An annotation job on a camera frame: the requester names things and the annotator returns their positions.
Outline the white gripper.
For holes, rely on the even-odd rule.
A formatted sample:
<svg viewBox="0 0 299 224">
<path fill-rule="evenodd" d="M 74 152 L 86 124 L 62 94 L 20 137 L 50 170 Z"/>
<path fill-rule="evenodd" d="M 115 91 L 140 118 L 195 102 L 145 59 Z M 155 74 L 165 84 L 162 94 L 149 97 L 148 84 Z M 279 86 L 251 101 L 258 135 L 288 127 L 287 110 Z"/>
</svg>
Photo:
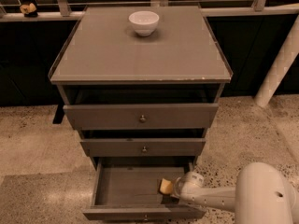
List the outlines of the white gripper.
<svg viewBox="0 0 299 224">
<path fill-rule="evenodd" d="M 194 202 L 200 195 L 204 178 L 196 172 L 188 172 L 173 182 L 172 196 L 186 202 Z"/>
</svg>

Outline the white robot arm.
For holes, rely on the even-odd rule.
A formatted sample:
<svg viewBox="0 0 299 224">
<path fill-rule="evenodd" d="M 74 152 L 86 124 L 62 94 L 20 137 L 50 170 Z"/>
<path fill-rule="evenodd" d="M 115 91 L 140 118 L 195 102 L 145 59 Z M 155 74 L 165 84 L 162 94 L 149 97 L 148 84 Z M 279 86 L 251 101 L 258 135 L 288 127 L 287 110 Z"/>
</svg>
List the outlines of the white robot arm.
<svg viewBox="0 0 299 224">
<path fill-rule="evenodd" d="M 191 205 L 235 213 L 235 224 L 298 224 L 299 192 L 273 166 L 253 162 L 239 173 L 233 188 L 204 188 L 204 178 L 188 172 L 172 195 Z"/>
</svg>

